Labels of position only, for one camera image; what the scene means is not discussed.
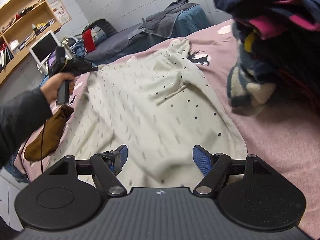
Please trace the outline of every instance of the small screen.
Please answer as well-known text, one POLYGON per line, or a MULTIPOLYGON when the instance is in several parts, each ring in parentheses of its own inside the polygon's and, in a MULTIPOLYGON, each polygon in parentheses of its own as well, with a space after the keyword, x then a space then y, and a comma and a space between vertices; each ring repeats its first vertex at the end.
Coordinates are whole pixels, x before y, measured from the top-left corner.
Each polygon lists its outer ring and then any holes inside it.
POLYGON ((56 52, 54 51, 51 56, 48 58, 48 67, 52 68, 53 64, 56 62, 56 52))
POLYGON ((39 41, 38 44, 32 48, 32 50, 40 62, 42 62, 55 50, 56 47, 56 41, 51 34, 48 34, 41 41, 39 41))

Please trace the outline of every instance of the computer monitor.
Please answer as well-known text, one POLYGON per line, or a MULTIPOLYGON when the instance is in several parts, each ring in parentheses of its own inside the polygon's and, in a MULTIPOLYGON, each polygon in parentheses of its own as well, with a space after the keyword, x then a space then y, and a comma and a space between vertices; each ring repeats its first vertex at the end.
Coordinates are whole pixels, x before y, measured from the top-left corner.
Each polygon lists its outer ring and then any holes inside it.
POLYGON ((61 43, 54 35, 53 31, 47 32, 38 41, 36 41, 30 48, 29 51, 34 57, 38 66, 41 67, 45 64, 50 54, 55 50, 57 46, 61 46, 61 43))

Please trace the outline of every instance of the circular pad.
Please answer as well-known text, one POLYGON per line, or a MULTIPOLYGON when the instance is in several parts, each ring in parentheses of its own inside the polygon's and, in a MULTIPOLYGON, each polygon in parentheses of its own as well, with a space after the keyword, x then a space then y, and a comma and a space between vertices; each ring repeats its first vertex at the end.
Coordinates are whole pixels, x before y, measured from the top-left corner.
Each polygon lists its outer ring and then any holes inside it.
POLYGON ((102 204, 99 191, 65 175, 41 176, 23 189, 15 201, 24 227, 66 230, 89 221, 102 204))
POLYGON ((254 174, 227 185, 218 204, 232 221, 254 230, 286 230, 297 225, 306 200, 300 190, 278 175, 254 174))

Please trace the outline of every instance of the bookshelf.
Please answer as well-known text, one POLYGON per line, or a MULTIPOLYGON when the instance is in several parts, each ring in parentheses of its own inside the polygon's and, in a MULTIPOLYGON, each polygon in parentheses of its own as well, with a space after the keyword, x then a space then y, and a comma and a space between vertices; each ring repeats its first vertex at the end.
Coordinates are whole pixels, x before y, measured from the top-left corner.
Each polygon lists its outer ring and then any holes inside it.
POLYGON ((51 19, 55 20, 55 23, 46 28, 42 33, 32 39, 23 49, 14 53, 14 58, 6 65, 5 69, 0 72, 0 87, 5 83, 7 78, 14 72, 15 68, 23 61, 23 59, 29 54, 29 47, 37 40, 39 40, 48 31, 57 32, 61 28, 61 24, 53 14, 50 5, 47 0, 10 0, 0 8, 0 26, 7 26, 15 15, 23 8, 34 8, 27 14, 19 18, 10 27, 4 31, 0 30, 0 43, 5 42, 9 48, 10 42, 18 40, 22 42, 29 33, 33 32, 32 24, 47 23, 51 19))

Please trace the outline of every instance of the brown glove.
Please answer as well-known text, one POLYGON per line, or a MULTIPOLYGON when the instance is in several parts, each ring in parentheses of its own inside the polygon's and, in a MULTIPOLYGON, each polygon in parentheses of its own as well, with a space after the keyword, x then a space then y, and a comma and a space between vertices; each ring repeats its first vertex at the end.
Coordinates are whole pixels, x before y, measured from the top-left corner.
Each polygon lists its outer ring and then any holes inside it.
MULTIPOLYGON (((74 109, 72 107, 63 105, 45 123, 42 149, 43 158, 57 150, 66 122, 73 112, 74 109)), ((42 133, 43 130, 38 137, 26 147, 24 157, 27 161, 36 162, 41 160, 42 133)))

